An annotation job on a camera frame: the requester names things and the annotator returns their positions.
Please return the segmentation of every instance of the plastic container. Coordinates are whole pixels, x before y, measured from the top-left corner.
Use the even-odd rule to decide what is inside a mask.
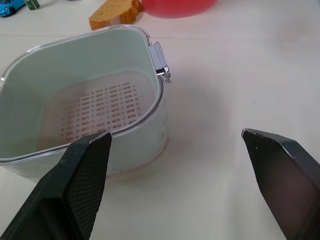
[[[35,47],[4,71],[0,165],[39,180],[68,145],[112,131],[107,175],[155,160],[168,142],[160,44],[132,25]]]
[[[145,11],[151,16],[177,19],[202,13],[218,0],[142,0]]]

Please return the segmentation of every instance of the red bowl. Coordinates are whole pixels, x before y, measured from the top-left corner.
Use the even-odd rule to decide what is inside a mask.
[[[144,10],[151,16],[177,19],[199,14],[218,0],[142,0]]]

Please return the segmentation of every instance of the table surface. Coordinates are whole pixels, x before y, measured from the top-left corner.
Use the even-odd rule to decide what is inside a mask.
[[[90,31],[104,0],[39,0],[0,19],[0,68],[40,44]],[[317,0],[221,0],[188,18],[143,13],[172,84],[161,158],[106,182],[91,240],[284,240],[262,198],[243,128],[297,140],[320,160]],[[34,183],[0,168],[0,233]]]

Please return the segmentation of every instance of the toy car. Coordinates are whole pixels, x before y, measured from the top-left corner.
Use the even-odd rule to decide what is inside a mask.
[[[24,0],[0,0],[0,16],[13,15],[25,5]]]

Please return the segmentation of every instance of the metal hinge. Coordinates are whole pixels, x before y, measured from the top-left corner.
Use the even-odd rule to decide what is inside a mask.
[[[158,77],[162,77],[165,82],[171,83],[170,69],[160,43],[156,42],[148,48],[151,54],[156,74],[158,75]]]

